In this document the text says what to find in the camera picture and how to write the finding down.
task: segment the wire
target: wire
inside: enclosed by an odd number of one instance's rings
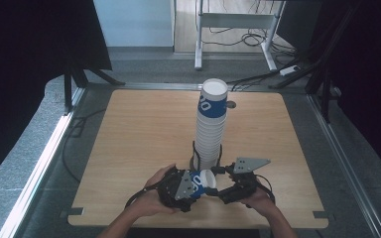
[[[287,55],[287,54],[282,54],[282,55],[275,55],[274,56],[274,61],[275,62],[277,62],[277,63],[279,63],[280,65],[284,65],[284,64],[286,64],[285,62],[282,62],[279,58],[280,57],[289,57],[289,55]]]
[[[253,81],[253,82],[251,82],[251,83],[249,83],[249,84],[243,84],[243,85],[241,85],[241,86],[239,87],[239,88],[241,88],[240,91],[244,91],[244,90],[246,90],[247,88],[249,88],[249,87],[251,87],[251,86],[253,86],[253,85],[257,84],[257,83],[260,83],[261,81],[263,81],[263,80],[265,80],[265,79],[267,79],[267,78],[261,78],[261,79],[258,79],[258,80],[256,80],[256,81]]]
[[[270,9],[270,14],[271,14],[271,12],[272,12],[272,8],[274,7],[274,0],[272,1],[272,4],[271,4],[271,9]]]
[[[322,234],[320,233],[319,230],[315,230],[315,232],[317,233],[317,235],[320,237],[320,238],[323,238]]]
[[[291,57],[294,57],[297,53],[296,49],[292,49],[292,50],[281,50],[279,49],[277,46],[279,45],[276,45],[276,44],[272,44],[272,51],[275,52],[275,53],[282,53],[282,54],[285,54],[285,55],[288,55],[288,56],[291,56]]]
[[[239,80],[229,81],[227,83],[234,83],[233,87],[231,88],[231,91],[233,91],[236,88],[236,86],[242,82],[247,82],[247,81],[251,81],[251,80],[255,80],[255,79],[268,78],[270,76],[277,74],[280,70],[268,72],[268,73],[257,75],[257,76],[246,77],[246,78],[239,79]]]
[[[263,177],[263,176],[260,176],[260,175],[256,175],[256,176],[259,177],[259,178],[264,179],[264,180],[268,183],[268,186],[270,187],[270,190],[271,190],[271,192],[272,192],[272,186],[271,186],[271,183],[270,183],[265,177]]]
[[[253,6],[255,4],[257,4],[257,6],[256,6],[256,12],[255,12],[255,13],[257,13],[258,10],[259,10],[260,3],[261,3],[261,0],[255,0],[253,2],[252,6],[250,7],[248,13],[250,13],[250,10],[253,8]],[[225,2],[224,2],[224,0],[222,2],[222,7],[224,8],[225,12],[227,12],[227,9],[225,8]],[[208,12],[210,12],[210,3],[209,3],[209,1],[208,1]],[[196,14],[197,14],[197,0],[194,1],[194,24],[195,24],[196,31],[198,31],[197,21],[196,21]],[[220,34],[220,33],[224,33],[224,32],[230,31],[232,29],[234,29],[234,28],[227,28],[227,29],[223,29],[223,30],[220,30],[220,31],[216,32],[216,31],[213,31],[211,28],[209,28],[209,31],[211,33],[213,33],[213,34]],[[227,43],[219,43],[219,42],[206,42],[204,40],[201,40],[201,41],[204,44],[207,44],[207,45],[219,45],[219,46],[225,46],[225,47],[235,46],[235,45],[238,45],[240,43],[244,43],[248,47],[258,47],[258,46],[260,46],[266,40],[266,32],[265,31],[263,31],[265,36],[254,34],[254,33],[251,33],[250,31],[251,31],[251,29],[248,29],[248,33],[242,35],[240,41],[237,41],[237,42],[234,42],[234,43],[227,44]],[[255,43],[249,43],[248,42],[249,39],[254,40]]]
[[[72,172],[72,170],[69,168],[69,166],[67,165],[66,163],[66,159],[65,159],[65,155],[64,155],[64,151],[65,151],[65,146],[67,144],[67,141],[72,138],[72,132],[74,131],[75,128],[78,128],[79,127],[79,124],[82,123],[82,125],[80,125],[80,127],[84,127],[85,126],[85,123],[86,123],[86,120],[89,119],[90,117],[98,114],[98,113],[101,113],[101,112],[104,112],[106,109],[102,109],[102,110],[98,110],[98,111],[95,111],[85,117],[81,117],[80,120],[70,129],[70,131],[67,133],[66,135],[66,139],[64,140],[63,142],[63,146],[62,146],[62,161],[63,161],[63,166],[64,168],[66,169],[67,173],[74,179],[76,180],[78,183],[80,183],[80,179]]]
[[[159,187],[159,185],[169,179],[171,179],[174,175],[172,174],[169,174],[169,175],[165,175],[161,180],[157,181],[156,183],[152,184],[152,185],[149,185],[149,186],[146,186],[144,188],[142,188],[141,190],[139,190],[138,192],[136,192],[135,194],[133,194],[129,199],[128,201],[126,202],[125,204],[125,208],[130,206],[138,197],[140,197],[142,194],[144,194],[145,192],[149,191],[149,190],[154,190],[154,189],[157,189]]]

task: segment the black cable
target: black cable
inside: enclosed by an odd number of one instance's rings
[[[227,9],[225,8],[225,0],[222,0],[222,7],[224,8],[225,12],[227,12]]]
[[[157,181],[156,183],[152,184],[152,185],[149,185],[149,186],[146,186],[144,188],[142,188],[141,190],[139,190],[138,192],[136,192],[135,194],[133,194],[129,199],[128,201],[126,202],[125,204],[125,208],[130,206],[132,204],[132,202],[134,202],[140,195],[144,194],[145,192],[149,191],[149,190],[154,190],[154,189],[157,189],[159,187],[159,185],[162,183],[162,182],[165,182],[166,180],[169,180],[172,178],[173,175],[167,175],[167,176],[164,176],[161,180]]]
[[[252,7],[256,4],[256,2],[258,2],[258,5],[257,5],[257,9],[256,11],[258,11],[259,9],[259,5],[260,5],[260,0],[255,0],[254,3],[252,4],[252,6],[250,7],[250,9],[252,9]],[[223,1],[223,8],[225,10],[225,12],[227,12],[227,9],[225,8],[225,3]],[[208,12],[210,11],[210,4],[208,2]],[[196,31],[198,31],[198,27],[197,27],[197,22],[196,22],[196,14],[197,14],[197,1],[195,0],[194,1],[194,13],[195,13],[195,18],[194,18],[194,24],[195,24],[195,27],[196,27]],[[214,32],[211,28],[209,28],[209,31],[213,34],[220,34],[220,33],[224,33],[224,32],[227,32],[227,31],[230,31],[234,28],[227,28],[227,29],[224,29],[224,30],[221,30],[221,31],[218,31],[218,32]],[[248,39],[253,39],[256,41],[256,44],[250,44],[247,42]],[[250,29],[248,29],[248,33],[247,34],[244,34],[242,35],[241,37],[241,40],[238,41],[238,42],[235,42],[235,43],[230,43],[230,44],[226,44],[226,43],[218,43],[218,42],[206,42],[204,40],[200,40],[202,43],[204,44],[207,44],[207,45],[219,45],[219,46],[225,46],[225,47],[231,47],[231,46],[235,46],[237,44],[240,44],[240,43],[244,43],[246,46],[249,46],[249,47],[258,47],[261,45],[261,43],[263,43],[264,41],[266,40],[266,37],[264,36],[261,36],[261,35],[258,35],[258,34],[253,34],[253,33],[250,33]]]
[[[286,62],[282,62],[279,58],[280,57],[291,57],[291,56],[289,56],[289,55],[287,55],[287,54],[282,54],[282,55],[275,55],[274,56],[274,60],[275,60],[275,62],[277,62],[277,63],[279,63],[280,65],[284,65],[284,64],[286,64]]]
[[[255,6],[255,4],[257,4],[257,5],[256,5],[256,8],[255,8],[255,14],[258,13],[258,11],[259,11],[259,6],[261,5],[261,0],[255,0],[255,1],[253,1],[252,6],[250,6],[249,11],[247,11],[247,13],[250,13],[250,10],[253,8],[253,6]]]
[[[272,4],[271,4],[271,9],[270,9],[270,14],[271,14],[271,12],[272,12],[272,8],[274,7],[274,0],[272,1]]]
[[[270,183],[265,177],[263,177],[263,176],[260,176],[260,175],[256,175],[256,176],[259,177],[259,178],[264,179],[264,180],[268,183],[268,186],[270,187],[270,190],[271,190],[271,192],[272,192],[272,186],[271,186],[271,183]]]
[[[322,234],[319,232],[319,230],[315,230],[315,232],[317,233],[317,235],[320,237],[320,238],[323,238]]]
[[[282,54],[285,54],[285,55],[288,55],[288,56],[291,56],[291,57],[296,55],[296,51],[281,50],[281,49],[277,48],[277,46],[275,46],[274,44],[272,44],[271,46],[272,46],[272,51],[274,53],[282,53]]]
[[[275,204],[275,195],[274,195],[274,193],[272,191],[272,186],[269,183],[269,181],[265,177],[263,177],[263,176],[259,176],[259,175],[256,175],[256,176],[264,179],[268,183],[268,185],[270,187],[269,189],[268,189],[268,187],[264,186],[261,182],[258,182],[258,187],[261,188],[262,190],[264,190],[268,194],[268,196],[270,197],[272,202],[274,202],[274,204]]]
[[[256,83],[260,83],[261,81],[263,81],[263,80],[265,80],[265,79],[267,79],[267,78],[261,78],[261,79],[258,79],[258,80],[256,80],[256,81],[253,81],[253,82],[251,82],[251,83],[249,83],[249,84],[243,84],[243,85],[241,85],[241,86],[239,87],[239,88],[241,88],[240,91],[244,91],[244,90],[246,90],[247,88],[249,88],[249,87],[255,85]]]
[[[86,123],[86,120],[89,119],[90,117],[98,114],[98,113],[101,113],[101,112],[104,112],[106,109],[102,109],[102,110],[98,110],[98,111],[95,111],[85,117],[82,117],[73,127],[72,129],[67,133],[66,135],[66,139],[64,140],[63,142],[63,146],[62,146],[62,154],[61,154],[61,157],[62,157],[62,161],[63,161],[63,166],[64,168],[66,169],[67,173],[74,179],[76,180],[78,183],[80,183],[80,179],[73,174],[73,172],[70,170],[69,166],[67,165],[66,163],[66,159],[65,159],[65,155],[64,155],[64,150],[65,150],[65,146],[67,144],[67,141],[71,138],[71,135],[72,135],[72,132],[74,131],[75,128],[78,128],[79,127],[79,124],[82,123],[81,127],[84,127],[85,126],[85,123]]]
[[[277,47],[287,48],[287,49],[292,50],[292,51],[295,51],[295,50],[296,50],[296,48],[293,48],[293,47],[286,47],[286,46],[283,46],[283,45],[279,45],[279,44],[277,44],[277,43],[273,43],[273,45],[274,45],[274,46],[277,46]]]
[[[287,62],[285,65],[283,65],[281,68],[277,69],[276,71],[272,71],[272,72],[269,72],[269,73],[265,73],[265,74],[261,74],[261,75],[257,75],[257,76],[251,76],[251,77],[247,77],[247,78],[243,78],[243,79],[238,79],[238,80],[233,80],[233,81],[228,81],[227,84],[230,84],[230,83],[235,83],[233,85],[233,87],[231,88],[231,91],[234,90],[234,88],[239,84],[239,83],[242,83],[242,82],[245,82],[245,81],[251,81],[251,80],[254,80],[254,79],[260,79],[260,78],[267,78],[267,77],[270,77],[270,76],[273,76],[275,74],[278,74],[279,71],[283,68],[286,68],[286,67],[289,67],[293,64],[295,64],[296,62],[298,61],[301,61],[301,60],[305,60],[308,58],[308,56],[310,56],[316,48],[318,48],[320,46],[320,44],[326,39],[327,35],[330,34],[331,32],[331,29],[334,27],[334,25],[337,23],[337,18],[334,18],[334,20],[332,21],[332,23],[330,24],[330,26],[326,29],[326,31],[317,39],[317,41],[315,43],[313,43],[309,48],[307,48],[306,50],[304,50],[303,52],[301,53],[297,53],[294,55],[294,59],[292,59],[291,61]]]

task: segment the wall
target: wall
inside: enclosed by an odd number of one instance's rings
[[[173,0],[94,0],[107,47],[172,47]]]

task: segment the stack of cups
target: stack of cups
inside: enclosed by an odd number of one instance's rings
[[[209,170],[216,166],[220,156],[221,140],[227,117],[227,84],[216,78],[203,83],[197,105],[196,135],[193,166],[196,170]]]

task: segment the forearm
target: forearm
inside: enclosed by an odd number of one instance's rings
[[[277,207],[271,209],[271,211],[265,215],[265,217],[271,226],[271,230],[275,238],[297,237],[296,232],[293,230],[286,217]]]
[[[139,218],[132,209],[126,208],[109,226],[98,236],[98,238],[123,238],[129,228]]]

